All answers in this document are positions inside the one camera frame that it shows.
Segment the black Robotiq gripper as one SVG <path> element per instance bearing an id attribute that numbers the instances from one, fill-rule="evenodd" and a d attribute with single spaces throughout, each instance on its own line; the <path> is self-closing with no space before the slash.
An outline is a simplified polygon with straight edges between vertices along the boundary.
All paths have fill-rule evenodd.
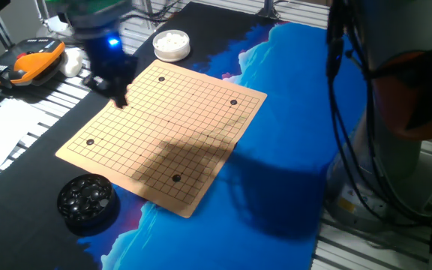
<path id="1" fill-rule="evenodd" d="M 135 78 L 138 58 L 124 51 L 118 31 L 86 39 L 82 43 L 90 61 L 90 70 L 95 75 L 86 77 L 86 86 L 113 99 L 120 109 L 127 106 L 127 86 Z"/>

